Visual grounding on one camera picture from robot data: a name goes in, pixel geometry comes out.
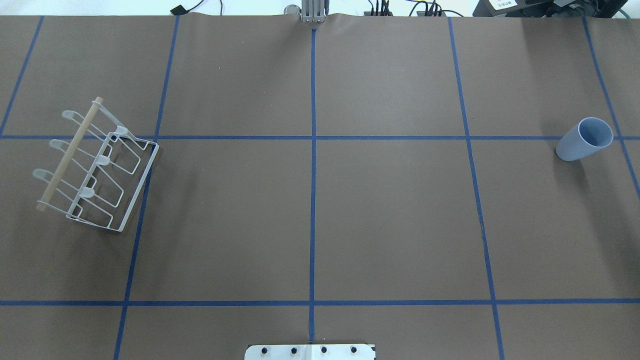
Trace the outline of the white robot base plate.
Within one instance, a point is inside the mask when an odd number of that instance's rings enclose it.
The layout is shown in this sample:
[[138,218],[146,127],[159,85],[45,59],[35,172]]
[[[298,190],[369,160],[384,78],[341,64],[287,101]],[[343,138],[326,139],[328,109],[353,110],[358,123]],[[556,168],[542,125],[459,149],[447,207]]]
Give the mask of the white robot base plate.
[[376,360],[374,345],[336,344],[258,344],[247,347],[245,360]]

